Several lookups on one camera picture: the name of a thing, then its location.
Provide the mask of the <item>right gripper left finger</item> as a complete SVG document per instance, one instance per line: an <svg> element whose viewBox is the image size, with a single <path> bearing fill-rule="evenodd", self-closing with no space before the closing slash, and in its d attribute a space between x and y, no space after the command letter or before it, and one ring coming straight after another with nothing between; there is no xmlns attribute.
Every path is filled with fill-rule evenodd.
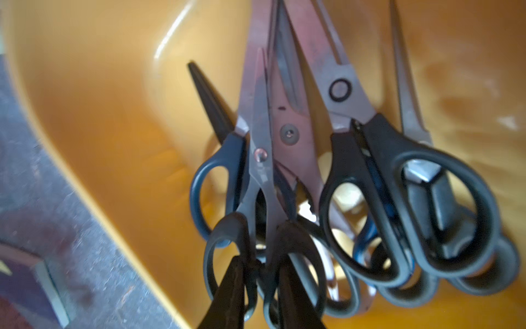
<svg viewBox="0 0 526 329"><path fill-rule="evenodd" d="M244 270L241 258L234 256L198 329L244 328Z"/></svg>

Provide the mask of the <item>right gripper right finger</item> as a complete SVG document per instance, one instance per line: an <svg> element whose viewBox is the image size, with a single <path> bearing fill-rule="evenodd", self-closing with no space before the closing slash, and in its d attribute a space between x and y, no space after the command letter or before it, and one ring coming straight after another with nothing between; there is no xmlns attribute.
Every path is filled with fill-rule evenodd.
<svg viewBox="0 0 526 329"><path fill-rule="evenodd" d="M279 269L278 289L280 328L325 328L290 259L286 259Z"/></svg>

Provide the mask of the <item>small black scissors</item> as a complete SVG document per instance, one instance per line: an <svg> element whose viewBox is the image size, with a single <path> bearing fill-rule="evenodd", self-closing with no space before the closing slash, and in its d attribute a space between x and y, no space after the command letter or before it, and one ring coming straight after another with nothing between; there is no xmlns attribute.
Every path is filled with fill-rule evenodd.
<svg viewBox="0 0 526 329"><path fill-rule="evenodd" d="M245 267L244 321L262 302L268 325L280 328L279 269L290 259L322 320L327 304L322 260L307 230L286 213L275 190L265 50L256 49L245 68L252 72L245 91L249 104L242 114L249 128L247 190L238 208L217 223L208 239L205 286L212 301L231 260L239 256Z"/></svg>

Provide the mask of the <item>yellow plastic storage tray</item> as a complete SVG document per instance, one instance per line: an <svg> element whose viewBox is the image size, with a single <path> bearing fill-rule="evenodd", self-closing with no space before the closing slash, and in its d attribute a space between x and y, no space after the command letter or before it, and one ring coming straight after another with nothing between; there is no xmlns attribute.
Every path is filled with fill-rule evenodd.
<svg viewBox="0 0 526 329"><path fill-rule="evenodd" d="M398 1L434 145L493 190L525 253L525 2ZM210 305L190 182L216 141L187 70L235 110L249 1L4 1L10 77L39 139L163 306Z"/></svg>

